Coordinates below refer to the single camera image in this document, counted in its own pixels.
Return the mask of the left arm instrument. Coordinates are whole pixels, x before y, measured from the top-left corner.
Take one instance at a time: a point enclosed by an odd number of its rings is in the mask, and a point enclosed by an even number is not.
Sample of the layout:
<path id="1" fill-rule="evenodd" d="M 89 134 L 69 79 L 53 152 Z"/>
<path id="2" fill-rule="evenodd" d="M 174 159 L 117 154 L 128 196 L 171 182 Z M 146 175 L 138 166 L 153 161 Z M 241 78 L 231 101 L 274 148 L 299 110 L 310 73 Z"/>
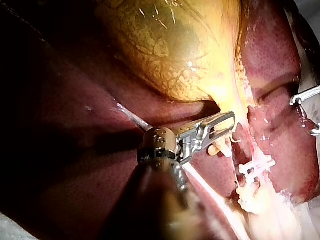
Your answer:
<path id="1" fill-rule="evenodd" d="M 203 149 L 207 136 L 207 122 L 189 122 L 174 128 L 153 127 L 143 136 L 137 162 L 167 157 L 181 165 L 186 164 Z"/>

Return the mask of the left arm instrument jaw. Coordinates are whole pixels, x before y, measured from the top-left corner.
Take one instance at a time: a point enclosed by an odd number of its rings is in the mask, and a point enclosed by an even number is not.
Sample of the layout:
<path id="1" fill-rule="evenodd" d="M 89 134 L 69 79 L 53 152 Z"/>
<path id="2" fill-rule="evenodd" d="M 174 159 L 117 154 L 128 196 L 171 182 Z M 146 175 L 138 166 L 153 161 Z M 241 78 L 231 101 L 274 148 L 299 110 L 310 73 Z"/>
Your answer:
<path id="1" fill-rule="evenodd" d="M 214 141 L 224 137 L 232 131 L 232 128 L 225 128 L 217 130 L 214 127 L 205 128 L 202 127 L 199 129 L 199 142 L 202 147 L 207 147 L 212 144 Z"/>
<path id="2" fill-rule="evenodd" d="M 230 131 L 233 130 L 235 123 L 236 115 L 233 111 L 229 111 L 204 118 L 200 122 L 199 127 L 207 129 L 209 133 L 214 131 Z"/>

